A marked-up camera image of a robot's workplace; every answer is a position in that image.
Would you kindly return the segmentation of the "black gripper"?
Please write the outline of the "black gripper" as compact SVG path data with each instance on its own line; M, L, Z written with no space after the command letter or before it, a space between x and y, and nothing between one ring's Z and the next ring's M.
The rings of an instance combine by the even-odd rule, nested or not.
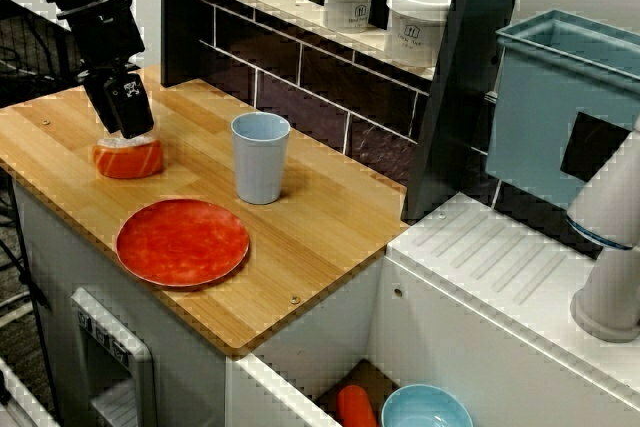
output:
M82 85L104 127L131 139L150 132L154 120L138 74L129 59L145 50L132 13L133 0L97 0L62 11L79 49Z

